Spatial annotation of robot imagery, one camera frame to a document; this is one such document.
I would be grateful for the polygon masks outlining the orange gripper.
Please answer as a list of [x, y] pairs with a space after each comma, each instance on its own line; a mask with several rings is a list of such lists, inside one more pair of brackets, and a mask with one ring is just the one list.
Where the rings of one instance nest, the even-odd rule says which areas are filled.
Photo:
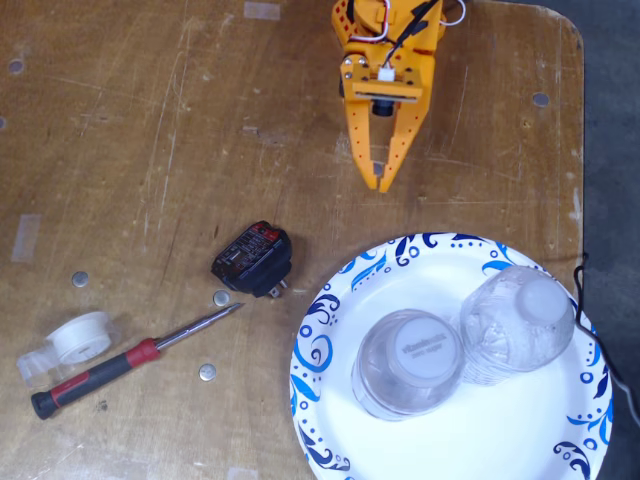
[[380, 180], [370, 148], [368, 102], [345, 102], [353, 161], [371, 190], [386, 193], [426, 116], [435, 52], [446, 27], [442, 1], [343, 1], [341, 96], [401, 103]]

